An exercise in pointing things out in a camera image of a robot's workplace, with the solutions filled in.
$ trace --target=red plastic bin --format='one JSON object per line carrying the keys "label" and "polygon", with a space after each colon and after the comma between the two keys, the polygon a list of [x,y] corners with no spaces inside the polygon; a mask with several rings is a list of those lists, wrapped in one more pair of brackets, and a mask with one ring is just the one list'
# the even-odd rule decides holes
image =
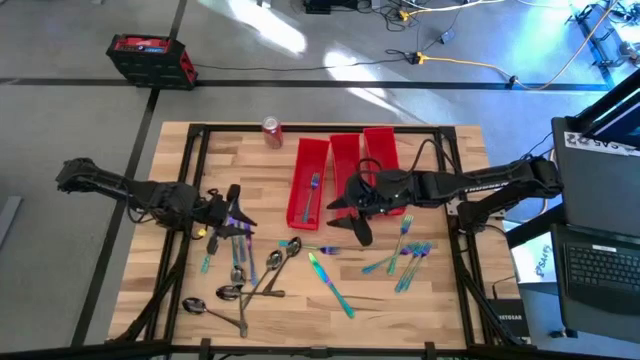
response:
{"label": "red plastic bin", "polygon": [[[396,149],[396,137],[392,127],[378,127],[364,129],[364,147],[367,157],[373,158],[380,163],[382,169],[378,169],[373,162],[367,162],[369,170],[393,170],[399,169],[398,150]],[[369,183],[375,185],[375,178],[369,177]],[[404,214],[405,208],[397,208],[389,213],[391,215]]]}
{"label": "red plastic bin", "polygon": [[[333,177],[335,180],[336,199],[344,194],[347,180],[358,171],[360,161],[360,134],[337,134],[329,136],[333,152]],[[357,215],[353,208],[338,209],[337,218],[348,214]]]}
{"label": "red plastic bin", "polygon": [[[320,205],[322,203],[322,188],[324,185],[324,173],[327,168],[327,155],[329,154],[329,141],[319,139],[301,138],[298,142],[298,155],[296,168],[293,173],[293,183],[289,194],[289,206],[287,207],[287,224],[289,227],[305,230],[318,230],[320,224]],[[320,183],[313,191],[311,205],[309,206],[309,218],[306,223],[302,221],[309,195],[311,194],[311,178],[313,173],[320,173]]]}

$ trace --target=sticker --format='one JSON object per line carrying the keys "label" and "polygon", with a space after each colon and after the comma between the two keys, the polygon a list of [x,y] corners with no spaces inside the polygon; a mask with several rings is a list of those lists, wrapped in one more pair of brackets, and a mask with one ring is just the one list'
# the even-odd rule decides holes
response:
{"label": "sticker", "polygon": [[565,131],[564,145],[573,149],[595,151],[623,156],[640,156],[640,151],[614,142],[603,142],[583,137],[581,133]]}
{"label": "sticker", "polygon": [[600,250],[600,251],[618,252],[618,250],[616,250],[616,248],[611,248],[611,247],[608,247],[608,246],[591,245],[591,247],[594,248],[595,250]]}

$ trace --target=red soda can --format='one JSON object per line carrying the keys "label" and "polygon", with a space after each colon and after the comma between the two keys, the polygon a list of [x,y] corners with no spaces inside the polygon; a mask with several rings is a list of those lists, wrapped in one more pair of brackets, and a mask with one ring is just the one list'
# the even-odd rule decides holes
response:
{"label": "red soda can", "polygon": [[280,149],[282,147],[282,125],[280,125],[278,119],[269,116],[262,120],[262,133],[267,146],[272,149]]}

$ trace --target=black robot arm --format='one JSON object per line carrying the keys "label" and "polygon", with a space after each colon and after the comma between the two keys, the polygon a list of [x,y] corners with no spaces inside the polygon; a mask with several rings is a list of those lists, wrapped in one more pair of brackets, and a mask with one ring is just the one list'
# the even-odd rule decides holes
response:
{"label": "black robot arm", "polygon": [[562,191],[556,166],[543,157],[527,156],[503,166],[458,172],[386,170],[374,173],[371,186],[358,171],[348,181],[345,194],[329,204],[328,209],[354,207],[358,216],[336,219],[329,225],[352,229],[363,245],[373,238],[366,219],[376,214],[413,205],[435,208],[459,194],[500,189],[480,201],[463,201],[457,206],[460,229],[484,230],[489,216],[508,210],[530,198],[553,198]]}
{"label": "black robot arm", "polygon": [[64,192],[97,192],[115,200],[125,201],[127,211],[139,214],[134,222],[143,222],[147,214],[157,225],[176,231],[190,231],[192,222],[198,222],[215,229],[218,236],[247,235],[251,231],[226,226],[228,217],[256,226],[243,214],[238,206],[240,186],[229,188],[227,199],[215,189],[205,199],[198,190],[181,182],[136,181],[118,174],[102,170],[91,159],[77,158],[64,162],[64,167],[56,177],[58,189]]}

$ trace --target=knife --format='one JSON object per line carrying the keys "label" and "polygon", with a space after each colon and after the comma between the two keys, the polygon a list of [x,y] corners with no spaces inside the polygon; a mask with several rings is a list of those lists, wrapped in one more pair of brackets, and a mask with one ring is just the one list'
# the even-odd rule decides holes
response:
{"label": "knife", "polygon": [[331,279],[329,279],[329,275],[327,275],[327,272],[324,271],[322,266],[320,266],[320,263],[318,263],[318,260],[316,260],[316,257],[313,256],[312,253],[309,253],[309,260],[311,260],[311,265],[313,265],[313,270],[316,271],[316,274],[318,274],[318,276],[320,277],[320,280],[324,281],[325,284],[329,285],[329,289],[331,289],[331,291],[333,291],[333,294],[338,298],[338,301],[340,301],[340,305],[342,305],[342,308],[347,313],[347,316],[353,319],[356,316],[355,312],[353,311],[351,306],[347,304],[347,301],[342,297],[342,295],[340,295],[340,293],[338,292],[338,289],[336,289],[336,287],[331,282]]}

